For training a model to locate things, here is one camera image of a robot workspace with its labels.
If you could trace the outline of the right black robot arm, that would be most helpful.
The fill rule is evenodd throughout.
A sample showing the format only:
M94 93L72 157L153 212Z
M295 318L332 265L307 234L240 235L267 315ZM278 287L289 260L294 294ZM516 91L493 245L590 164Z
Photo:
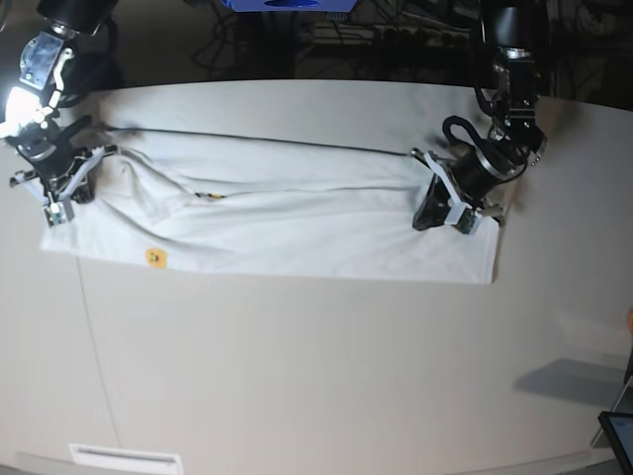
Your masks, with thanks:
M41 1L37 12L47 27L20 56L18 83L7 98L1 140L31 168L10 180L12 186L38 179L45 203L66 199L78 204L95 196L95 153L73 143L92 119L68 126L59 111L79 105L91 93L124 84L116 61L119 28L115 1Z

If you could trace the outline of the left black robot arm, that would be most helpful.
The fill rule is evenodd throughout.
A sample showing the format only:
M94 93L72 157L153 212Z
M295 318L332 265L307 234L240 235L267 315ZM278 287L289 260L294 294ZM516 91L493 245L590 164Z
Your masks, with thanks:
M442 123L442 133L454 157L412 151L432 173L412 219L418 232L451 226L471 236L486 217L502 221L503 210L490 201L490 194L520 178L546 146L536 120L542 79L538 57L550 44L545 2L483 1L479 24L471 34L471 49L485 45L496 51L496 92L486 97L480 86L474 88L491 127L481 136L469 120L450 116Z

